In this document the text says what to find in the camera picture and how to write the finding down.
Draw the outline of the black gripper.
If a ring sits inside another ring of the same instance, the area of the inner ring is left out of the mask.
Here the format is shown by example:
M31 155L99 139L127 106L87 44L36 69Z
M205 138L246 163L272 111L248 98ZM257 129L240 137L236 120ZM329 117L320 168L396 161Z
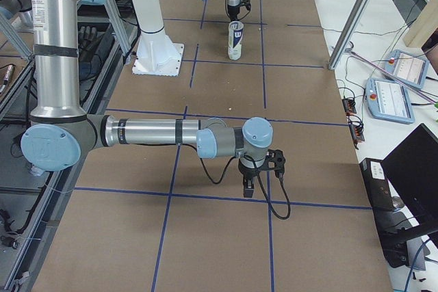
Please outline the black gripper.
M266 160L258 160L253 163L251 160L239 159L238 169L243 176L243 197L252 198L254 193L254 184L252 181L258 173L265 171L268 167Z
M229 17L230 21L238 21L238 15L240 13L240 6L227 6L227 16Z

